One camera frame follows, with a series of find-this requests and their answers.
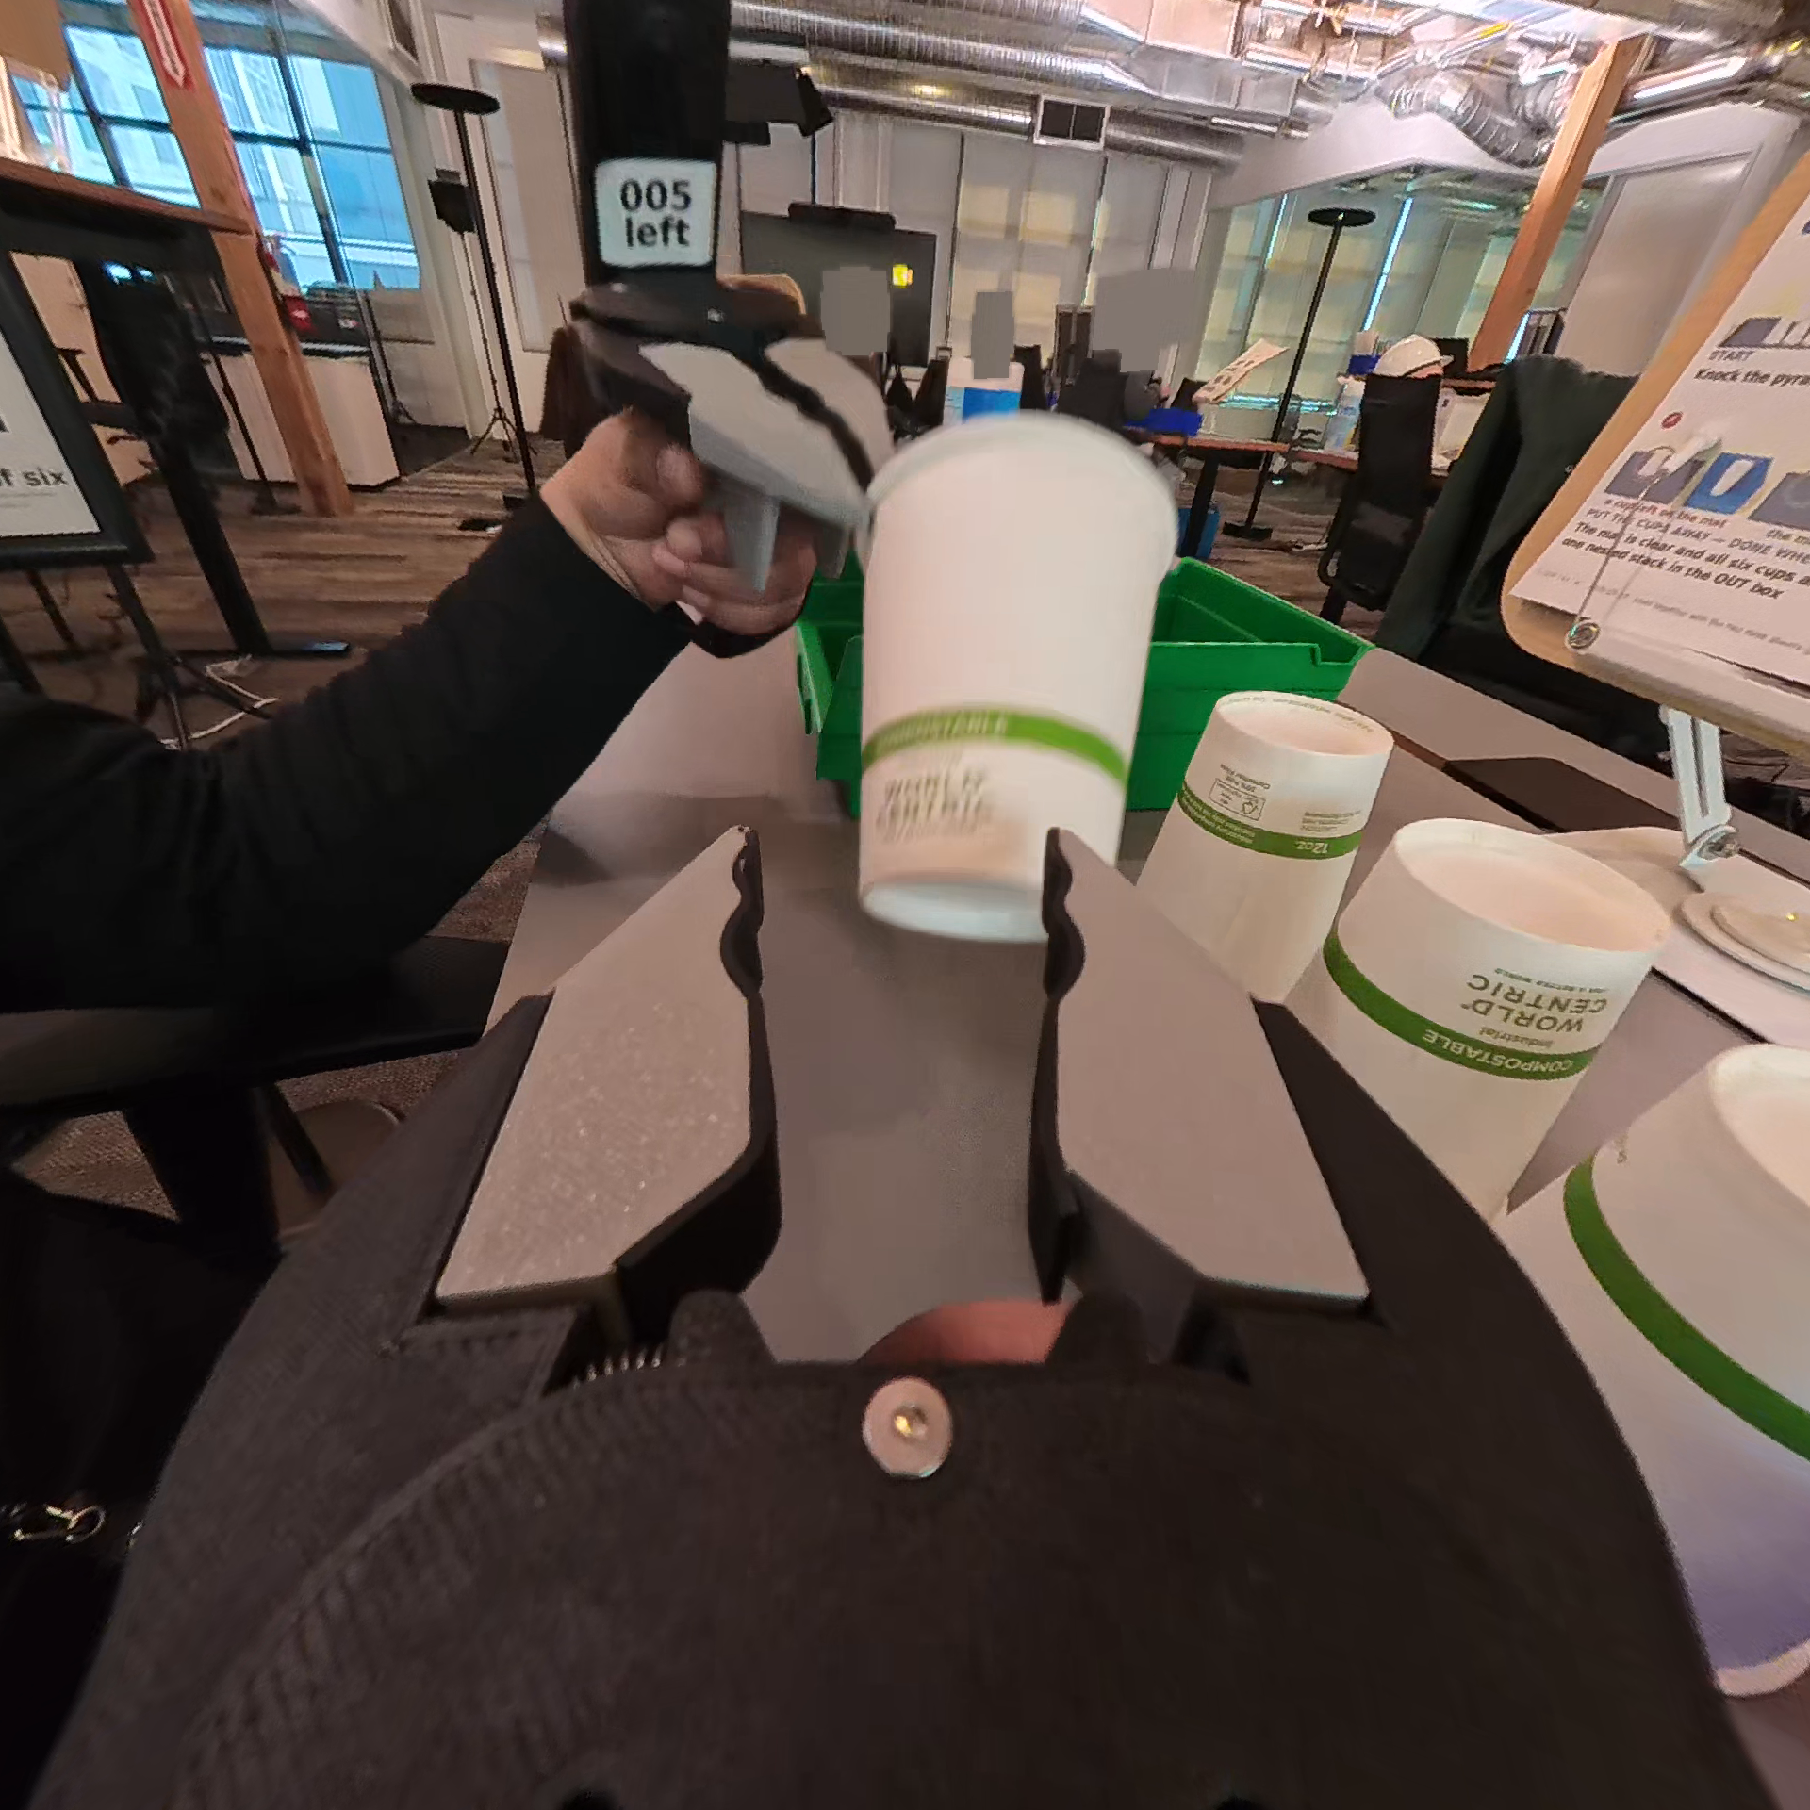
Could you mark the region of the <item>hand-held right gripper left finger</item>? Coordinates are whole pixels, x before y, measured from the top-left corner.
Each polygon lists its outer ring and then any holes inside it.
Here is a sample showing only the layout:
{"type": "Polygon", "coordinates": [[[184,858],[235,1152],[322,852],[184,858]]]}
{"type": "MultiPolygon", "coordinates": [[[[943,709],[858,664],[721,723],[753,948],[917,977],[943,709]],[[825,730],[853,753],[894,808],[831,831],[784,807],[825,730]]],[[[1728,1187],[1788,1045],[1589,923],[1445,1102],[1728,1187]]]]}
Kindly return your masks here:
{"type": "Polygon", "coordinates": [[[441,1308],[739,1298],[777,1248],[761,831],[736,826],[546,996],[441,1308]]]}

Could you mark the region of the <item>green plastic bin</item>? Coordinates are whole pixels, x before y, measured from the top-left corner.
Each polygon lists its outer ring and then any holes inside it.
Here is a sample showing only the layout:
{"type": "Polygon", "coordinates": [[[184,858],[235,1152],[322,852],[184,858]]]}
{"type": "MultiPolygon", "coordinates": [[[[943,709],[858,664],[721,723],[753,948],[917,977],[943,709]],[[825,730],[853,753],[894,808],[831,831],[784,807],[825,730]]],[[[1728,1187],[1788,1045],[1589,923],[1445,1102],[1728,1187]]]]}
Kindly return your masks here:
{"type": "MultiPolygon", "coordinates": [[[[800,725],[816,737],[816,780],[858,817],[863,577],[816,581],[794,625],[800,725]]],[[[1181,562],[1161,592],[1145,660],[1129,808],[1166,808],[1232,689],[1341,697],[1369,641],[1281,602],[1212,565],[1181,562]]]]}

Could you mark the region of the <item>person's left forearm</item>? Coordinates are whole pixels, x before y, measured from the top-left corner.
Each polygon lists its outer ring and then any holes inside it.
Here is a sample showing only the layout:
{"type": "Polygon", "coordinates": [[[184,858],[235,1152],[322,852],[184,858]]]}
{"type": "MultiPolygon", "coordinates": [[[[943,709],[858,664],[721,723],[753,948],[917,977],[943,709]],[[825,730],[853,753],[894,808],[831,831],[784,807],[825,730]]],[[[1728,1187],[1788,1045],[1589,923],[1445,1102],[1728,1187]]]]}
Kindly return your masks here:
{"type": "Polygon", "coordinates": [[[4,1014],[219,1008],[381,972],[557,808],[685,646],[680,610],[528,507],[426,623],[224,747],[4,701],[4,1014]]]}

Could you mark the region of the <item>black framed easel sign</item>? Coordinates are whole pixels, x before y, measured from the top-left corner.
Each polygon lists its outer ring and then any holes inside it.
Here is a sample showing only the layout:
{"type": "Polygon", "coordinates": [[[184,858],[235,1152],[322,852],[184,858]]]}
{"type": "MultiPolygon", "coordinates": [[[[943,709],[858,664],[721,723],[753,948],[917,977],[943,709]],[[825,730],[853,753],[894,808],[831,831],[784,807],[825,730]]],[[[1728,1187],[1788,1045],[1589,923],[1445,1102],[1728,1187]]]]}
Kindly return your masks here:
{"type": "Polygon", "coordinates": [[[0,569],[139,569],[145,535],[78,403],[65,360],[0,259],[0,569]]]}

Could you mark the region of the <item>black office chair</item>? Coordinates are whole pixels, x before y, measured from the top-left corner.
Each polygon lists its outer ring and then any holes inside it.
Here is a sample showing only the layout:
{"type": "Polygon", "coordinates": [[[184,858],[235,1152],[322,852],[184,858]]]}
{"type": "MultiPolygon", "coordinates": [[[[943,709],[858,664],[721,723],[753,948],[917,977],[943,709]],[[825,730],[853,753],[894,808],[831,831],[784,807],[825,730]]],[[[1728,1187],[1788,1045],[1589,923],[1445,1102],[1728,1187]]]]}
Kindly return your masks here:
{"type": "Polygon", "coordinates": [[[1415,551],[1436,491],[1443,377],[1369,377],[1350,472],[1319,556],[1324,623],[1346,606],[1386,610],[1415,551]]]}

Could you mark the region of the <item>black standing desk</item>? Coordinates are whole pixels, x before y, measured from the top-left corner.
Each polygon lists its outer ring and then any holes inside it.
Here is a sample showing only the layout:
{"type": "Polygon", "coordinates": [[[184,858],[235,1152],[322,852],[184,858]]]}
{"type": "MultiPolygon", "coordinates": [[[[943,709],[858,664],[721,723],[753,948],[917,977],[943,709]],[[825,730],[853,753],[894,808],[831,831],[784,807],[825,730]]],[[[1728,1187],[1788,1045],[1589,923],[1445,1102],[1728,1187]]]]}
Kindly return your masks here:
{"type": "Polygon", "coordinates": [[[253,338],[253,303],[269,307],[277,351],[297,351],[261,266],[253,228],[206,209],[178,209],[132,190],[4,159],[4,252],[65,261],[81,283],[101,365],[114,390],[114,417],[145,440],[178,522],[210,587],[235,655],[344,660],[344,641],[271,638],[230,551],[201,453],[228,440],[224,390],[203,371],[210,347],[187,279],[249,279],[228,311],[253,338]]]}

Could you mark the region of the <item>white board stand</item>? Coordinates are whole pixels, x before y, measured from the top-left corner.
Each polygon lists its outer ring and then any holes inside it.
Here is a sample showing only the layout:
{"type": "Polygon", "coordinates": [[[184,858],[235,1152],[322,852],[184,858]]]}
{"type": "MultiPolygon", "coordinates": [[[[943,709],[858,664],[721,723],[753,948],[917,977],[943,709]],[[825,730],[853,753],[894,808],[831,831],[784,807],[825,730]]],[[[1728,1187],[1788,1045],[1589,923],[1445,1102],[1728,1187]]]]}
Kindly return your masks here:
{"type": "Polygon", "coordinates": [[[1810,985],[1810,907],[1805,899],[1788,900],[1758,891],[1753,875],[1740,872],[1723,730],[1672,706],[1659,706],[1659,725],[1680,790],[1680,875],[1693,885],[1680,916],[1724,960],[1801,994],[1810,985]]]}

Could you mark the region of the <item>person's left hand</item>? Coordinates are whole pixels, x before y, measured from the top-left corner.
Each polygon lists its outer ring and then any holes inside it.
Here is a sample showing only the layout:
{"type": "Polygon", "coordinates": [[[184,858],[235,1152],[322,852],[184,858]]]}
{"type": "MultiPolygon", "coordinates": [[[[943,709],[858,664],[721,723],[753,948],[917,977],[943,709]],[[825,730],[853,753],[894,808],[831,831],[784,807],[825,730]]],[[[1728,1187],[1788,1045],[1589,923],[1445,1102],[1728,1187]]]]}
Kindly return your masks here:
{"type": "Polygon", "coordinates": [[[574,550],[648,610],[736,641],[788,633],[816,577],[813,522],[784,512],[768,581],[753,587],[708,501],[708,472],[642,412],[602,417],[541,498],[574,550]]]}

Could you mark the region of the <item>white green-striped paper cup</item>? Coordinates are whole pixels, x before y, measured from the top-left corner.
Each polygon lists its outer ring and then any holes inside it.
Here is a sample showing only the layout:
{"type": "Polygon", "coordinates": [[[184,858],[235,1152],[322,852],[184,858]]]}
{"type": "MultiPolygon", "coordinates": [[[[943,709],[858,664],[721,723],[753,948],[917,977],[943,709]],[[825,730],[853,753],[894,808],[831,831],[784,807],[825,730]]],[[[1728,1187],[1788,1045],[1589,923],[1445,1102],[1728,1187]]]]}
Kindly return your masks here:
{"type": "Polygon", "coordinates": [[[858,907],[901,933],[1042,940],[1046,835],[1121,854],[1177,512],[1124,439],[995,413],[869,482],[858,907]]]}
{"type": "Polygon", "coordinates": [[[1290,1014],[1487,1221],[1654,972],[1672,916],[1565,839],[1415,820],[1290,1014]]]}
{"type": "Polygon", "coordinates": [[[1255,1003],[1281,1005],[1346,899],[1393,732],[1340,701],[1223,694],[1138,894],[1255,1003]]]}
{"type": "Polygon", "coordinates": [[[1810,1057],[1750,1045],[1497,1234],[1608,1400],[1719,1688],[1810,1652],[1810,1057]]]}

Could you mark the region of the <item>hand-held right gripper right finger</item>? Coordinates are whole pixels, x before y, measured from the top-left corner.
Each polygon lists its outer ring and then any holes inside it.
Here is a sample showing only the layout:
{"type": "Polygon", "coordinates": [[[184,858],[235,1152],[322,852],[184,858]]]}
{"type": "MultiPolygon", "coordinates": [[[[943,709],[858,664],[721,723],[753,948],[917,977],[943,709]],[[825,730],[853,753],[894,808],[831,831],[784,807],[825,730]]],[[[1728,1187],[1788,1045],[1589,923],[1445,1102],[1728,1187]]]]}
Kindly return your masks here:
{"type": "Polygon", "coordinates": [[[1255,1003],[1065,827],[1042,852],[1042,927],[1038,1298],[1363,1308],[1363,1261],[1255,1003]]]}

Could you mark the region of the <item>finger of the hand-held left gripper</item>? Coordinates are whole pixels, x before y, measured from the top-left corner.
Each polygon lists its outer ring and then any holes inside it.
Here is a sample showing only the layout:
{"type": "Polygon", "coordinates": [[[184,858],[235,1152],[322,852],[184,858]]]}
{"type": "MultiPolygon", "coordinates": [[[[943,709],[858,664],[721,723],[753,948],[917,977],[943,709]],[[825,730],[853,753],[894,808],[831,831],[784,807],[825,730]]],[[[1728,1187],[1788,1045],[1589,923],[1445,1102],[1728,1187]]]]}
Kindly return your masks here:
{"type": "Polygon", "coordinates": [[[772,537],[784,512],[827,537],[869,528],[869,496],[857,496],[827,435],[775,395],[762,365],[685,342],[653,342],[644,360],[685,395],[689,453],[715,477],[715,512],[733,537],[772,537]]]}
{"type": "Polygon", "coordinates": [[[762,351],[762,379],[775,395],[827,435],[844,455],[857,496],[869,496],[894,462],[894,423],[869,367],[836,354],[825,338],[777,338],[762,351]]]}

